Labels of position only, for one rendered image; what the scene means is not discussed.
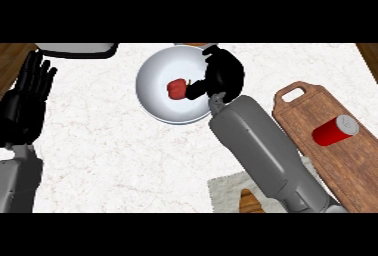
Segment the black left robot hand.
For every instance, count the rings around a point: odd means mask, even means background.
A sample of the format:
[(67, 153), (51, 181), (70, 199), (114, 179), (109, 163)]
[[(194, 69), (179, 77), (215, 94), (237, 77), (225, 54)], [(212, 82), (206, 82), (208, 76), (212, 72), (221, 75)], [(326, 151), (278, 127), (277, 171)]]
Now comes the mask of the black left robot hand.
[(26, 55), (14, 88), (0, 99), (0, 148), (30, 145), (41, 134), (45, 101), (57, 69), (39, 51)]

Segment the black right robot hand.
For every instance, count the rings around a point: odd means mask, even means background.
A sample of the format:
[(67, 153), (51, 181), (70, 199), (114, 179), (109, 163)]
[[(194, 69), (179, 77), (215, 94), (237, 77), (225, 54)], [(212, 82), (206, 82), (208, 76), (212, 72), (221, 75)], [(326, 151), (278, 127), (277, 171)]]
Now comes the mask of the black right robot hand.
[(212, 96), (225, 93), (222, 102), (230, 103), (239, 96), (243, 87), (243, 66), (231, 53), (209, 46), (202, 54), (206, 55), (205, 78), (185, 87), (185, 98), (194, 100), (203, 94)]

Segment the red bell pepper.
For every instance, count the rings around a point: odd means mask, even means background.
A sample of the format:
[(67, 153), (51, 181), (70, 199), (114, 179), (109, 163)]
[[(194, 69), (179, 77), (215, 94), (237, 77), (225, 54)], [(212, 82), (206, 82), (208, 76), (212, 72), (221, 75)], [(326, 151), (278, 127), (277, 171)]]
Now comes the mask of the red bell pepper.
[(166, 85), (168, 97), (172, 100), (181, 100), (185, 98), (185, 88), (190, 85), (190, 81), (178, 78), (172, 80)]

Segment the white bowl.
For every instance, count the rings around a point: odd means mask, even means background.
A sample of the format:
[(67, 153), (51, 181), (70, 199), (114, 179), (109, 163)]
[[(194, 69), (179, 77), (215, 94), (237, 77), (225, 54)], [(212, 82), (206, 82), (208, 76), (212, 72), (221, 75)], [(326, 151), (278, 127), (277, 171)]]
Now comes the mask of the white bowl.
[(205, 77), (202, 49), (176, 45), (157, 51), (144, 61), (135, 77), (135, 95), (150, 116), (172, 125), (185, 125), (209, 114), (208, 96), (194, 100), (172, 100), (166, 85), (175, 79), (196, 82)]

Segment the pale grey placemat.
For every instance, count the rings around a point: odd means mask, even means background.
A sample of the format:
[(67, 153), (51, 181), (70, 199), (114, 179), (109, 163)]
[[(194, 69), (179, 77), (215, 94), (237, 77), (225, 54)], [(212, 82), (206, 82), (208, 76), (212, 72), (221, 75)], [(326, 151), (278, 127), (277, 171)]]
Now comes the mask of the pale grey placemat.
[(247, 189), (265, 212), (324, 212), (329, 195), (318, 183), (309, 158), (296, 154), (261, 159), (234, 155), (244, 171), (208, 181), (212, 210), (239, 212), (240, 191)]

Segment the orange-brown object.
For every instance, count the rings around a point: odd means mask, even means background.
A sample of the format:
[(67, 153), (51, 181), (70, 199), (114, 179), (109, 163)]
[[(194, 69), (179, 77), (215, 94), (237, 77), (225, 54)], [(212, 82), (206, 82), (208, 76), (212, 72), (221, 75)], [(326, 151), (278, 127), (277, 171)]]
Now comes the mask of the orange-brown object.
[(185, 46), (193, 46), (199, 48), (206, 48), (212, 45), (218, 45), (218, 43), (172, 43), (174, 45), (185, 45)]

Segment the red can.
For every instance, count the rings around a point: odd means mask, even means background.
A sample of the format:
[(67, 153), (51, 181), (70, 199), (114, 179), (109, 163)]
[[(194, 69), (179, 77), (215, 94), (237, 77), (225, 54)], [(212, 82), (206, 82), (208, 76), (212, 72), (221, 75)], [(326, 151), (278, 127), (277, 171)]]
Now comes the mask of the red can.
[(320, 146), (342, 141), (358, 133), (358, 124), (354, 118), (345, 114), (337, 115), (321, 124), (311, 132), (312, 141)]

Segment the brown wooden cutting board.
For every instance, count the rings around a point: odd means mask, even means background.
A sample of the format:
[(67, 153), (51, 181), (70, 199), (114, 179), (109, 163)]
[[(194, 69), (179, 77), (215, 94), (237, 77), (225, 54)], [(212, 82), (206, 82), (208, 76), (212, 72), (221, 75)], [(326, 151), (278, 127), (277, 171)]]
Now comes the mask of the brown wooden cutting board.
[(355, 117), (323, 86), (293, 82), (274, 94), (271, 115), (349, 212), (378, 212), (378, 139), (358, 123), (358, 133), (329, 146), (312, 130), (337, 115)]

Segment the brown bread loaf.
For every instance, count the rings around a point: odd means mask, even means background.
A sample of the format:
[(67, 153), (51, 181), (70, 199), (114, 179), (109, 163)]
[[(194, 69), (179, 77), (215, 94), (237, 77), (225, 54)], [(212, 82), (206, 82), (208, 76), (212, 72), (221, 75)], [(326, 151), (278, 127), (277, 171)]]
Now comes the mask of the brown bread loaf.
[(240, 213), (262, 213), (262, 207), (259, 201), (256, 200), (253, 194), (247, 189), (240, 191), (239, 199), (239, 212)]

